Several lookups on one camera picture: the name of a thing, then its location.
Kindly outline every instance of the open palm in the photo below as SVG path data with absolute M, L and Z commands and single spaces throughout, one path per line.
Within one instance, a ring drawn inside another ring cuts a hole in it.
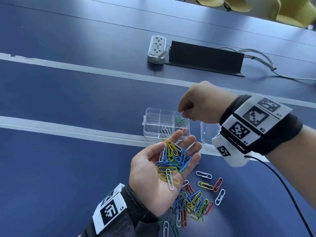
M 170 140 L 175 143 L 182 135 L 183 132 L 178 130 L 168 138 L 168 141 Z M 195 136 L 190 135 L 181 141 L 179 146 L 188 148 L 195 141 Z M 131 162 L 129 180 L 129 185 L 139 200 L 157 217 L 163 215 L 172 205 L 179 195 L 184 180 L 201 159 L 201 154 L 198 152 L 202 148 L 202 144 L 195 142 L 187 151 L 187 156 L 194 155 L 184 172 L 173 173 L 172 177 L 178 179 L 179 184 L 174 184 L 174 188 L 171 190 L 168 182 L 159 178 L 160 173 L 158 172 L 158 167 L 152 159 L 154 155 L 163 151 L 164 146 L 165 144 L 160 142 L 145 148 L 135 155 Z

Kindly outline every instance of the white tape line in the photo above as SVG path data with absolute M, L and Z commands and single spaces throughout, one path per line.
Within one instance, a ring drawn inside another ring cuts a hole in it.
M 144 137 L 140 135 L 129 135 L 109 131 L 98 131 L 70 125 L 62 125 L 50 122 L 34 121 L 6 116 L 0 116 L 0 128 L 14 129 L 20 131 L 31 131 L 51 135 L 67 136 L 90 141 L 99 141 L 105 143 L 140 147 L 147 147 L 162 140 Z M 219 152 L 215 149 L 214 146 L 203 146 L 200 153 L 206 155 L 220 156 Z M 264 156 L 260 155 L 259 158 L 263 161 L 268 161 Z
M 149 82 L 155 82 L 155 83 L 163 83 L 163 84 L 182 86 L 182 87 L 190 87 L 191 85 L 196 84 L 195 82 L 184 81 L 184 80 L 168 79 L 168 78 L 155 77 L 155 76 L 149 76 L 149 75 L 139 75 L 139 74 L 133 74 L 133 73 L 122 72 L 122 71 L 113 71 L 113 70 L 107 70 L 107 69 L 96 68 L 96 67 L 80 66 L 80 65 L 54 62 L 54 61 L 48 61 L 48 60 L 42 60 L 42 59 L 36 59 L 36 58 L 26 58 L 22 56 L 11 56 L 10 54 L 5 54 L 5 53 L 0 53 L 0 60 L 27 63 L 27 64 L 53 67 L 53 68 L 59 68 L 59 69 L 73 70 L 73 71 L 81 71 L 81 72 L 94 73 L 94 74 L 107 75 L 107 76 L 115 76 L 115 77 L 134 79 L 134 80 L 149 81 Z M 256 94 L 254 92 L 240 91 L 240 90 L 234 90 L 234 89 L 223 88 L 223 87 L 222 89 L 236 93 L 237 95 L 244 95 L 244 94 L 255 95 Z M 311 108 L 316 109 L 316 103 L 302 101 L 302 100 L 288 99 L 288 98 L 283 98 L 283 97 L 269 96 L 269 95 L 264 95 L 264 96 L 277 102 L 291 104 L 291 105 L 311 107 Z

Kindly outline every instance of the clear plastic container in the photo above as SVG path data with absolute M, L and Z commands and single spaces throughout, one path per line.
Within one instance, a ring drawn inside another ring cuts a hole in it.
M 181 140 L 190 135 L 189 119 L 177 111 L 147 108 L 143 126 L 146 137 L 165 139 L 179 129 L 184 132 Z
M 202 144 L 213 146 L 212 139 L 219 133 L 221 126 L 219 124 L 207 124 L 201 122 L 201 141 Z

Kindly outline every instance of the cable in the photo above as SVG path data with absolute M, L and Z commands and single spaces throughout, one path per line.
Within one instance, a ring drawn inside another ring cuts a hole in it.
M 154 62 L 157 62 L 159 58 L 162 58 L 171 48 L 168 46 L 158 57 Z
M 279 77 L 282 77 L 282 78 L 287 78 L 287 79 L 293 79 L 293 80 L 316 80 L 314 78 L 299 78 L 299 77 L 292 77 L 292 76 L 287 76 L 287 75 L 281 75 L 279 73 L 277 73 L 275 70 L 277 69 L 276 67 L 273 66 L 273 62 L 271 61 L 271 59 L 263 54 L 261 51 L 257 51 L 255 49 L 251 49 L 251 48 L 247 48 L 247 49 L 241 49 L 239 51 L 236 51 L 235 49 L 233 48 L 230 48 L 230 47 L 225 47 L 225 46 L 222 46 L 222 47 L 219 47 L 218 49 L 227 49 L 227 50 L 231 50 L 231 51 L 234 51 L 234 52 L 239 52 L 239 53 L 244 53 L 244 52 L 254 52 L 254 53 L 257 53 L 259 55 L 262 55 L 264 56 L 268 62 L 266 62 L 265 60 L 259 58 L 259 57 L 256 57 L 256 56 L 253 56 L 253 55 L 247 55 L 245 54 L 244 58 L 248 58 L 248 59 L 252 59 L 252 60 L 256 60 L 256 61 L 259 61 L 260 63 L 264 64 L 265 66 L 267 66 L 268 68 L 270 68 L 270 70 L 276 74 L 277 76 Z
M 256 159 L 257 161 L 261 162 L 261 163 L 264 164 L 266 167 L 268 167 L 271 171 L 273 171 L 273 173 L 279 178 L 279 180 L 282 182 L 283 186 L 285 187 L 286 191 L 287 191 L 288 194 L 290 195 L 290 198 L 291 198 L 291 200 L 293 201 L 293 203 L 294 203 L 294 205 L 295 205 L 295 208 L 296 208 L 296 210 L 298 211 L 298 214 L 300 215 L 300 217 L 301 217 L 301 219 L 302 219 L 302 221 L 303 221 L 303 223 L 304 223 L 304 225 L 305 225 L 305 227 L 306 227 L 306 229 L 307 229 L 307 231 L 308 231 L 310 237 L 313 237 L 313 234 L 312 234 L 311 230 L 309 229 L 308 224 L 306 223 L 306 220 L 304 219 L 304 217 L 303 217 L 303 215 L 302 215 L 300 209 L 298 208 L 297 203 L 296 203 L 296 201 L 295 201 L 293 195 L 291 194 L 290 190 L 288 189 L 288 187 L 287 187 L 286 184 L 284 183 L 283 179 L 279 176 L 279 174 L 278 174 L 274 169 L 272 169 L 267 163 L 264 163 L 262 160 L 259 160 L 259 159 L 255 158 L 255 157 L 250 156 L 250 155 L 244 155 L 244 157 L 245 157 L 245 158 Z

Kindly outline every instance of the power strip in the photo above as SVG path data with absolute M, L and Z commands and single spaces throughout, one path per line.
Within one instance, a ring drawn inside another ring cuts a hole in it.
M 167 39 L 163 36 L 152 36 L 150 40 L 147 61 L 154 64 L 164 64 L 165 54 L 168 50 Z

